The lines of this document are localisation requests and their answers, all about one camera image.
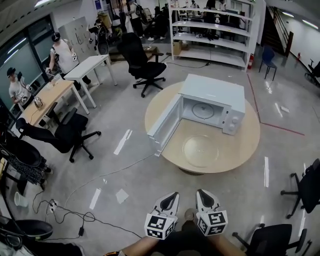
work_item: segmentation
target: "white desk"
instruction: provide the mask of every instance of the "white desk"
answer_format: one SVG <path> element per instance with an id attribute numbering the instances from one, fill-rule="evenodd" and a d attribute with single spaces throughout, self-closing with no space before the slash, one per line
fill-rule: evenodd
<path id="1" fill-rule="evenodd" d="M 87 58 L 85 61 L 81 62 L 78 66 L 76 66 L 73 70 L 71 70 L 68 74 L 66 74 L 64 76 L 65 80 L 76 80 L 81 84 L 81 87 L 83 88 L 85 94 L 88 96 L 88 99 L 91 101 L 94 108 L 96 108 L 97 105 L 94 102 L 94 100 L 92 99 L 85 83 L 82 81 L 82 78 L 93 70 L 99 84 L 101 84 L 101 82 L 98 78 L 98 75 L 95 71 L 95 68 L 97 66 L 101 65 L 104 61 L 106 61 L 107 67 L 109 69 L 110 75 L 111 75 L 113 83 L 114 83 L 114 86 L 117 86 L 118 84 L 115 80 L 114 73 L 111 69 L 111 63 L 110 63 L 108 54 L 107 55 L 90 56 L 89 58 Z M 81 101 L 80 101 L 80 103 L 81 103 L 82 107 L 84 108 L 86 114 L 89 115 L 89 111 L 88 111 L 86 105 Z"/>

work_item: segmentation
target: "shelf unit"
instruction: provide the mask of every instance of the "shelf unit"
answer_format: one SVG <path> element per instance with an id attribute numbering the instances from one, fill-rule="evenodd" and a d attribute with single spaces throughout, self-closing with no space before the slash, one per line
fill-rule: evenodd
<path id="1" fill-rule="evenodd" d="M 231 13 L 221 10 L 209 10 L 204 8 L 180 8 L 172 7 L 171 1 L 168 1 L 169 6 L 169 18 L 170 18 L 170 35 L 171 35 L 171 52 L 172 60 L 175 57 L 185 57 L 202 59 L 208 61 L 215 61 L 219 63 L 226 63 L 234 66 L 241 67 L 244 71 L 247 71 L 249 64 L 250 55 L 255 52 L 260 15 L 256 11 L 256 2 L 251 2 L 248 0 L 235 0 L 243 4 L 249 5 L 249 13 L 247 16 L 242 16 L 236 13 Z M 196 22 L 196 21 L 176 21 L 172 22 L 172 14 L 178 17 L 179 12 L 208 12 L 215 13 L 218 15 L 228 15 L 242 19 L 245 21 L 245 29 L 235 28 L 222 24 L 206 23 L 206 22 Z M 187 32 L 179 32 L 178 28 L 187 28 Z M 244 37 L 244 43 L 236 42 L 232 40 L 227 40 L 224 38 L 209 40 L 206 37 L 197 38 L 195 34 L 190 33 L 189 28 L 202 28 L 211 29 L 222 32 L 234 33 Z M 206 44 L 207 46 L 198 46 L 189 44 L 188 50 L 182 50 L 179 55 L 174 55 L 174 41 L 188 41 L 188 42 L 198 42 Z"/>

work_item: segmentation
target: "black cap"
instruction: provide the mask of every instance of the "black cap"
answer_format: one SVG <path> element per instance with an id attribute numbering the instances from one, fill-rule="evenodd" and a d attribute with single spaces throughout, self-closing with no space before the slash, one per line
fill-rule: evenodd
<path id="1" fill-rule="evenodd" d="M 13 67 L 10 67 L 8 69 L 8 71 L 6 72 L 7 77 L 11 76 L 12 74 L 14 74 L 16 72 L 16 69 Z"/>
<path id="2" fill-rule="evenodd" d="M 51 36 L 52 41 L 58 42 L 60 40 L 61 36 L 59 32 L 54 32 L 53 35 Z"/>

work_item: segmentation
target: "open microwave door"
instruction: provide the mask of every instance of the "open microwave door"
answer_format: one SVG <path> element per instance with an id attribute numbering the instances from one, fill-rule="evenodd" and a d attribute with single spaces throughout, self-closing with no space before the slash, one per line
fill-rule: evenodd
<path id="1" fill-rule="evenodd" d="M 171 136 L 178 127 L 182 118 L 182 112 L 183 96 L 178 93 L 176 96 L 174 96 L 169 105 L 165 108 L 160 117 L 147 133 L 152 139 L 152 143 L 157 150 L 155 153 L 157 157 L 160 156 Z"/>

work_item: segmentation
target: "round wooden table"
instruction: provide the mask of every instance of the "round wooden table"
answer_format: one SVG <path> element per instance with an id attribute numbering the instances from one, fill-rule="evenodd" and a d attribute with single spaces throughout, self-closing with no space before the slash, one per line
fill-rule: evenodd
<path id="1" fill-rule="evenodd" d="M 183 82 L 159 92 L 150 102 L 144 117 L 148 132 Z M 212 174 L 232 170 L 245 163 L 256 151 L 260 123 L 253 107 L 245 101 L 245 116 L 234 136 L 222 129 L 182 119 L 162 151 L 162 156 L 180 169 L 194 174 Z"/>

